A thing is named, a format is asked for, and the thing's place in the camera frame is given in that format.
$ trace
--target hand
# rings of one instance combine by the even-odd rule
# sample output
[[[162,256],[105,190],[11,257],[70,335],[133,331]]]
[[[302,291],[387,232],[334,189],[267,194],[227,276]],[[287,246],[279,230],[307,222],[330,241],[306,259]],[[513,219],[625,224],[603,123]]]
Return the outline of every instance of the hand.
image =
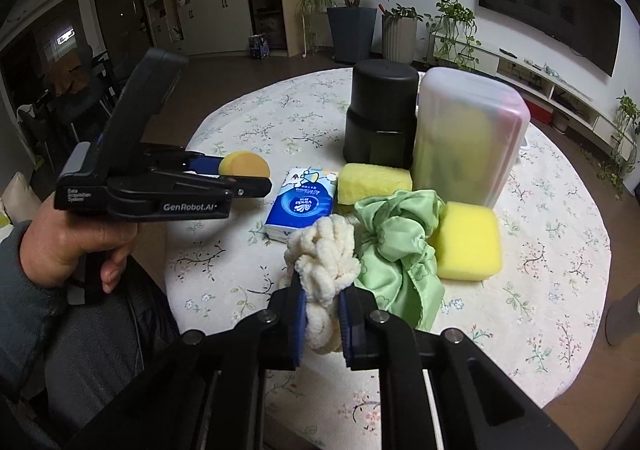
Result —
[[[110,293],[120,281],[139,229],[138,224],[109,217],[85,217],[56,210],[50,195],[22,238],[22,270],[38,286],[62,286],[81,255],[108,251],[100,278],[102,289]]]

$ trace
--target finger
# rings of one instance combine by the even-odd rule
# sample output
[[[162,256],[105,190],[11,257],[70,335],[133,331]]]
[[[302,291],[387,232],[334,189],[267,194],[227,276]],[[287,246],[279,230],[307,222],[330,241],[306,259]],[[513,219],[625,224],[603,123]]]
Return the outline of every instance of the finger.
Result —
[[[120,264],[123,261],[127,260],[127,257],[133,253],[133,250],[136,248],[136,241],[132,240],[131,242],[127,242],[122,246],[111,250],[110,259],[116,264]]]
[[[111,218],[89,218],[70,214],[67,230],[70,247],[81,253],[106,252],[133,241],[138,234],[136,223]]]
[[[100,279],[102,280],[102,288],[105,289],[107,287],[110,290],[113,290],[113,288],[118,285],[120,277],[122,276],[126,265],[126,259],[120,264],[116,264],[112,260],[106,260],[100,268]]]

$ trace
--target green satin fabric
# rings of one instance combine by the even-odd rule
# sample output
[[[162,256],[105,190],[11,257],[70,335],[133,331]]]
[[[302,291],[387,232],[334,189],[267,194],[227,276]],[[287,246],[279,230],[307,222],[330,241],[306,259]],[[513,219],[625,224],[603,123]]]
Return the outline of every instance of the green satin fabric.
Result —
[[[354,205],[362,228],[362,272],[355,285],[373,292],[380,309],[422,331],[431,328],[444,296],[435,251],[426,240],[443,206],[433,190],[397,190]]]

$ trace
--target round table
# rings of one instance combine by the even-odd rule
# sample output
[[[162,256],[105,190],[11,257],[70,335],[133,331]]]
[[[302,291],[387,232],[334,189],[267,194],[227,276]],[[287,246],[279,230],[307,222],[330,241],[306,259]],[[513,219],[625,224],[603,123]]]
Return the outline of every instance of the round table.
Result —
[[[213,112],[188,149],[212,156],[252,150],[273,190],[236,200],[224,221],[168,226],[166,290],[181,331],[232,328],[266,306],[284,274],[285,245],[263,221],[287,170],[339,170],[351,69],[285,80]],[[577,376],[598,329],[609,279],[609,236],[598,208],[560,150],[535,126],[495,211],[504,269],[484,282],[444,281],[432,331],[456,326],[539,406]],[[296,372],[268,372],[265,406],[320,448],[380,446],[375,371],[351,372],[342,354],[305,350]]]

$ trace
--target orange round sponge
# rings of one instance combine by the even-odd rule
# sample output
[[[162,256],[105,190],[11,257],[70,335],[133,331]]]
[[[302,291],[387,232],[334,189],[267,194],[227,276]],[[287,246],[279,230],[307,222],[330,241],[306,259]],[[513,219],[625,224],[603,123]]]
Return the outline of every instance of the orange round sponge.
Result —
[[[243,175],[252,177],[266,177],[271,175],[267,162],[257,154],[248,150],[232,152],[220,162],[220,175]]]

